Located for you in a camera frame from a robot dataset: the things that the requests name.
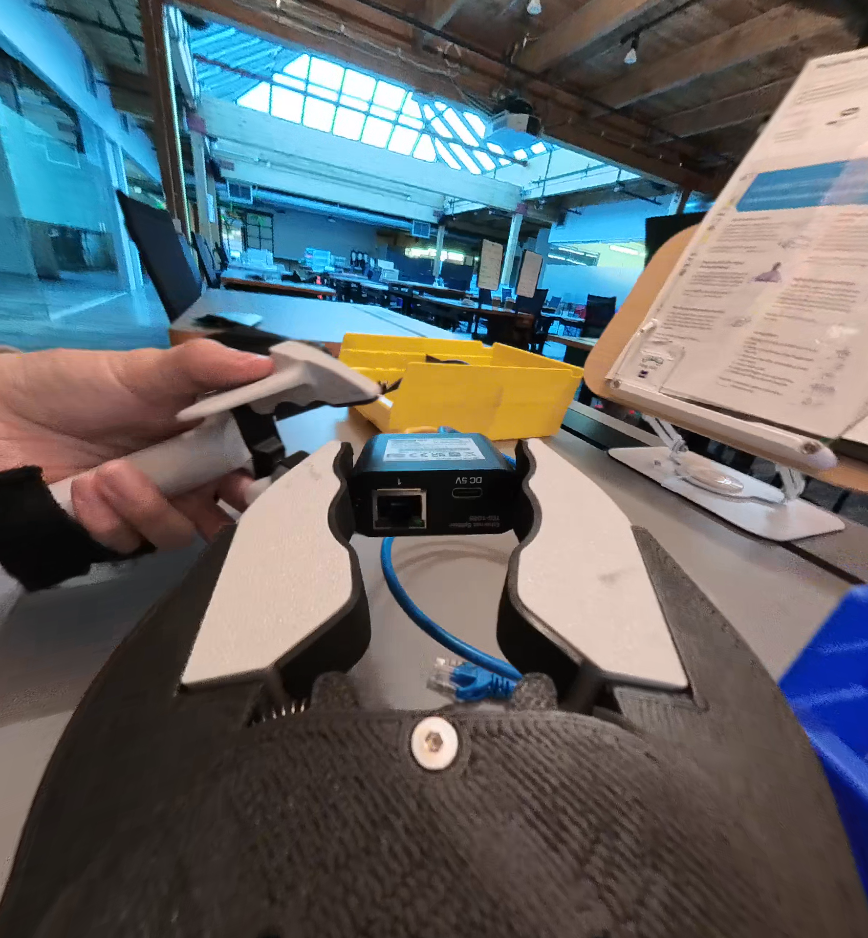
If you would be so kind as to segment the person's left hand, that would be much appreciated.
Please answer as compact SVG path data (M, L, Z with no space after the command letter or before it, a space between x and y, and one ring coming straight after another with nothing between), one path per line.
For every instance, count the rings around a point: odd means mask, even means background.
M177 414L205 394L269 376L270 358L197 340L167 350L0 353L0 472L36 466L73 483L76 520L117 554L185 547L229 525L251 479L236 472L169 500L122 462L182 433Z

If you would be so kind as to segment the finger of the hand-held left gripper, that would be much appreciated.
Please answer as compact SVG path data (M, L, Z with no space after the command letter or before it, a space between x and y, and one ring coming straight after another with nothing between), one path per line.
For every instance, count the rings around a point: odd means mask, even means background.
M208 395L182 409L178 421L198 421L241 407L274 416L282 409L296 414L321 406L368 405L383 395L376 382L310 344L281 342L269 349L268 358L273 369L264 379Z

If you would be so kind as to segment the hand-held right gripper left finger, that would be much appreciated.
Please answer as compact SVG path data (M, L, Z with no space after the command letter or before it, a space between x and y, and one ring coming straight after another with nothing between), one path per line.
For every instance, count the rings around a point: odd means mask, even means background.
M369 648L369 601L347 481L353 448L331 442L242 515L182 671L188 689L261 678L309 697Z

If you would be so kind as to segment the black monitor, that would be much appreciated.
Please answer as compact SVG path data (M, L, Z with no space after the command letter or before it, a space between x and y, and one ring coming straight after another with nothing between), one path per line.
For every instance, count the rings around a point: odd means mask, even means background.
M677 233L697 227L707 215L706 211L647 217L644 220L644 266Z
M196 261L173 217L116 190L125 227L134 242L170 322L179 319L202 295Z

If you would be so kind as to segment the grey table with wooden edge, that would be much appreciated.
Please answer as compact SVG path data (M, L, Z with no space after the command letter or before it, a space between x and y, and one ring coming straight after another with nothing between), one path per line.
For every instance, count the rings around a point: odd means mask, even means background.
M427 322L380 306L227 290L205 292L170 323L172 345L211 334L200 319L245 313L260 316L258 328L288 339L341 343L346 334L463 339Z

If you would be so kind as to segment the yellow plastic storage bin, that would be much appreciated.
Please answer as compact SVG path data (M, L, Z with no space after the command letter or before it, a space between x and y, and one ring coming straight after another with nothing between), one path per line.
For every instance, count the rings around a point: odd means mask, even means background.
M377 401L356 406L381 433L552 436L582 381L577 366L501 343L348 333L338 358L382 387Z

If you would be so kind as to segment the ceiling projector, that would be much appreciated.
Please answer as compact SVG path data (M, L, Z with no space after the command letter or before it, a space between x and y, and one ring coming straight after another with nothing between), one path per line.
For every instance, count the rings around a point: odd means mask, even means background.
M512 100L501 111L489 115L485 142L503 148L529 147L543 135L543 126L532 106Z

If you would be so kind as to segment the row of dark work tables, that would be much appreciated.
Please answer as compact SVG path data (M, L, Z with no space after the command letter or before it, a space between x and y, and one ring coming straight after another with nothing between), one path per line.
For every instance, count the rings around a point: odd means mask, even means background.
M334 300L344 303L368 301L369 305L388 306L392 300L401 303L406 315L428 316L433 322L455 328L465 324L469 334L475 336L479 325L485 325L485 336L489 343L511 339L513 346L541 354L547 342L567 346L576 350L590 350L598 338L578 334L569 336L552 333L550 328L575 325L579 329L584 322L548 312L542 307L538 313L516 312L504 306L495 306L491 299L480 301L458 290L426 286L408 282L382 282L360 277L339 275L327 284L299 283L293 280L271 282L250 274L225 272L218 276L219 287L247 294L259 294L276 298L308 300Z

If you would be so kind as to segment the black ethernet splitter box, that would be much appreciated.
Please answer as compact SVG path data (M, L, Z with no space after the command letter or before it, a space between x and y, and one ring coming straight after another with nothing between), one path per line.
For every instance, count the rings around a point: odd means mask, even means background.
M378 538L504 533L521 473L481 433L379 433L347 478L356 532Z

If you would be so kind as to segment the light grey desk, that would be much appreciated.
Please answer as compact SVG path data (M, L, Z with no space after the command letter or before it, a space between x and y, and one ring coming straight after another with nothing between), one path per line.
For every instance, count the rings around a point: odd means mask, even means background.
M773 676L792 664L854 584L868 582L868 528L853 522L798 549L716 520L609 457L657 443L650 433L573 405L548 445L646 528L749 643ZM395 546L415 601L465 640L497 652L495 618L511 534L411 538ZM43 769L91 679L121 639L177 584L194 543L89 580L24 597L0 626L0 894Z

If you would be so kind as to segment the blue plastic storage bin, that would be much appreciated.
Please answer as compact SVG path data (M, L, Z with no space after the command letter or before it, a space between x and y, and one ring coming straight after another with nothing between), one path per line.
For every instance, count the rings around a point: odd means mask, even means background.
M825 769L868 896L868 585L839 601L780 689Z

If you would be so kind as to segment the printed instruction sheet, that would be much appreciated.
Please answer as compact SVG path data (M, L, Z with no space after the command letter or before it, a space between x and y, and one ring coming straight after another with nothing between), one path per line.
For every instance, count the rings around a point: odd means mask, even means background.
M839 439L868 409L868 47L809 61L608 373Z

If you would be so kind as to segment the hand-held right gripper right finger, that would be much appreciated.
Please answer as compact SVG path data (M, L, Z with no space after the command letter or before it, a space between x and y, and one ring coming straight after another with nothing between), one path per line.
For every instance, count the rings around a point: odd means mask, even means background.
M686 693L689 679L643 558L615 501L538 438L516 447L518 544L499 600L499 649L558 695L631 687Z

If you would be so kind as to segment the skylight window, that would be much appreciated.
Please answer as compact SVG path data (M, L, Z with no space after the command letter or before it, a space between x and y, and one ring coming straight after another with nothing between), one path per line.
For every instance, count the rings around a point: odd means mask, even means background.
M287 123L384 149L399 156L480 175L526 166L552 147L487 141L487 121L475 111L417 97L404 85L309 53L292 53L236 103Z

